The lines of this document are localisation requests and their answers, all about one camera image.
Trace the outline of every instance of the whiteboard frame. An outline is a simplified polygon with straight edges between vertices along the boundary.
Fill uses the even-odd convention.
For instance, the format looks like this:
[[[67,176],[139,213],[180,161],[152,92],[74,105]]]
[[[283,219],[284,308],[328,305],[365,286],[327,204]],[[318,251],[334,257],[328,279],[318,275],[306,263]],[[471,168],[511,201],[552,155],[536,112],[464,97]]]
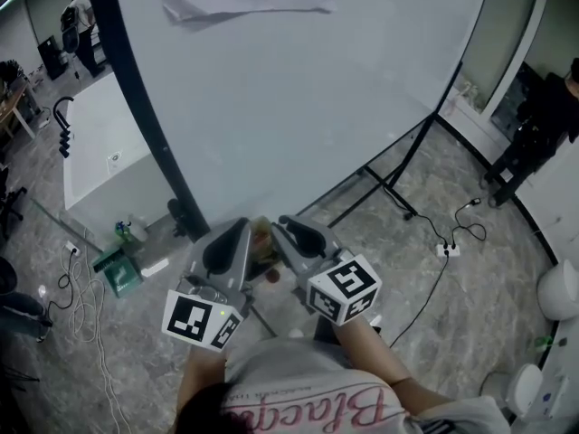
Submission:
[[[171,152],[165,134],[163,133],[163,130],[158,122],[157,115],[150,102],[147,89],[145,88],[145,84],[141,78],[134,53],[130,46],[127,29],[125,27],[120,10],[119,0],[90,1],[92,3],[96,17],[99,19],[99,21],[101,21],[102,24],[99,27],[99,30],[105,55],[110,61],[131,113],[135,117],[137,125],[143,134],[144,139],[147,141],[153,157],[161,168],[165,179],[169,182],[169,185],[173,189],[173,192],[175,193],[180,206],[183,208],[185,213],[185,227],[188,229],[187,234],[190,236],[190,238],[192,238],[193,241],[196,241],[197,239],[204,236],[207,232],[209,232],[209,224],[207,223],[207,220],[201,212],[199,205],[197,204],[188,184],[186,183],[181,169],[179,168],[176,159]],[[473,18],[470,28],[470,35],[462,47],[462,54],[456,61],[453,71],[455,71],[458,66],[460,66],[464,53],[474,32],[474,28],[476,27],[476,24],[480,18],[480,13],[484,2],[485,0],[481,1],[477,17]],[[449,82],[452,82],[452,73],[449,77]],[[359,169],[362,169],[366,165],[370,164],[382,153],[387,151],[390,147],[398,143],[402,138],[406,137],[409,133],[414,131],[417,127],[424,123],[424,121],[431,118],[432,115],[436,116],[436,110],[431,111],[431,113],[423,118],[420,122],[418,122],[416,126],[409,129],[407,133],[399,137],[390,146],[386,147],[376,156],[372,157]],[[316,203],[326,194],[340,186],[345,182],[345,180],[350,178],[351,175],[348,175],[340,183],[336,184],[330,190],[320,195],[319,198],[311,204]],[[308,207],[311,206],[311,204],[309,204],[303,210],[299,211],[299,213],[305,211]]]

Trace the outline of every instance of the white wall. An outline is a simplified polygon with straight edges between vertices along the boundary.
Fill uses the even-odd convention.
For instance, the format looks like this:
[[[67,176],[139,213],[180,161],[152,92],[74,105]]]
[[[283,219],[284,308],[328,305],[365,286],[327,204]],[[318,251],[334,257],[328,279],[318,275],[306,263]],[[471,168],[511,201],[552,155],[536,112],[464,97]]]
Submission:
[[[579,0],[547,0],[543,19],[525,61],[541,77],[565,76],[579,57]]]
[[[56,43],[62,47],[61,14],[70,2],[71,0],[26,0],[38,42],[44,42],[53,35]]]
[[[463,58],[462,74],[486,103],[497,87],[527,25],[534,0],[485,0]]]
[[[12,59],[18,61],[26,74],[43,64],[22,1],[14,2],[0,13],[0,61]]]

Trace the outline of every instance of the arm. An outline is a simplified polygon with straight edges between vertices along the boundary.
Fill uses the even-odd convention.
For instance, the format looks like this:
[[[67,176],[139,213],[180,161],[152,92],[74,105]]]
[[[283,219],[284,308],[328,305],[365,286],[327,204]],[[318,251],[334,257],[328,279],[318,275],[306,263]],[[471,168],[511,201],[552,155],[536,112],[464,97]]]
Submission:
[[[415,381],[362,316],[343,326],[334,326],[334,331],[354,368],[371,373],[392,387],[402,406],[412,415],[452,401]]]
[[[87,9],[87,18],[89,19],[89,25],[93,26],[95,24],[94,19],[94,11],[92,10],[92,6]]]
[[[192,347],[177,395],[177,415],[199,391],[225,381],[225,357],[199,347]]]

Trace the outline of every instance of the white cable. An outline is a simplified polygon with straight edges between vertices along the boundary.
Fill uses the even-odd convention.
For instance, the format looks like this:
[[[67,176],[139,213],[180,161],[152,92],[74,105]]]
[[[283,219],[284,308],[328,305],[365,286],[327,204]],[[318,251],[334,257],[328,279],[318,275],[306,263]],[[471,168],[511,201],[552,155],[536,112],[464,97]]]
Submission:
[[[86,235],[87,235],[87,231],[85,229],[85,231],[84,231],[84,238],[85,239],[86,239]],[[76,298],[76,301],[74,303],[74,308],[72,309],[71,316],[69,317],[69,328],[72,330],[72,337],[74,339],[76,339],[77,341],[80,341],[82,343],[91,343],[91,342],[97,343],[97,348],[99,349],[100,373],[102,374],[102,378],[105,382],[105,395],[107,396],[107,400],[109,401],[110,414],[112,416],[112,419],[115,421],[115,426],[117,427],[117,433],[120,433],[120,426],[119,426],[119,422],[117,421],[117,417],[115,416],[115,409],[114,409],[113,400],[117,404],[117,409],[119,411],[120,417],[122,418],[123,422],[127,426],[129,434],[132,434],[132,430],[130,428],[130,425],[128,424],[127,419],[125,418],[125,414],[123,413],[123,410],[120,406],[119,399],[117,398],[117,394],[115,393],[113,385],[112,385],[112,375],[110,374],[109,368],[107,367],[107,361],[106,361],[106,355],[105,355],[105,346],[102,342],[102,336],[100,334],[100,314],[102,312],[102,308],[103,308],[104,301],[105,301],[105,285],[100,279],[92,278],[90,276],[89,248],[85,244],[85,246],[84,246],[84,262],[85,262],[85,266],[87,269],[88,282],[87,282],[87,285],[84,288],[82,288],[81,283],[79,282],[79,277],[81,276],[81,272],[82,272],[82,264],[80,261],[76,261],[72,265],[71,270],[68,271],[64,267],[64,262],[62,261],[62,252],[64,251],[65,248],[66,248],[66,246],[63,246],[61,249],[61,266],[62,266],[62,269],[64,270],[64,272],[70,276],[71,287],[73,289],[76,287],[76,289],[77,289],[77,298]],[[97,299],[97,294],[95,293],[95,290],[94,290],[94,283],[100,284],[100,287],[102,289],[102,295],[100,297],[100,301],[98,301],[98,299]],[[85,300],[84,300],[84,294],[87,292],[88,289],[90,289],[90,293],[92,294],[92,301],[93,301],[92,304],[90,304],[89,302],[85,302]],[[85,322],[86,314],[87,314],[85,307],[91,308],[94,311],[94,316],[95,316],[93,333],[92,333],[92,336],[88,339],[85,339],[85,338],[80,336],[82,327],[83,327],[84,322]],[[81,323],[77,326],[76,325],[76,314],[79,310],[81,312]]]

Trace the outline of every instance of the power strip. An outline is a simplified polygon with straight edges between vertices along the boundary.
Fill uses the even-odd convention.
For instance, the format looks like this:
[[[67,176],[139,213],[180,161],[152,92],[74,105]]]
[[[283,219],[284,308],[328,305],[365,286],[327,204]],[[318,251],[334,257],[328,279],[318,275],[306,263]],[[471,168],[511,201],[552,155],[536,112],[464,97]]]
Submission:
[[[436,246],[436,254],[438,257],[459,257],[460,256],[460,248],[455,245],[454,249],[449,244],[446,248],[444,248],[443,244],[439,244]]]
[[[74,256],[79,257],[81,255],[81,252],[79,251],[79,249],[74,244],[72,244],[70,241],[66,241],[66,244],[64,246],[66,247],[67,250],[72,252],[72,254]]]
[[[45,128],[46,126],[48,126],[50,123],[51,123],[51,120],[50,120],[50,119],[45,119],[43,122],[41,122],[41,123],[38,125],[38,129],[39,129],[39,130],[42,130],[43,128]]]

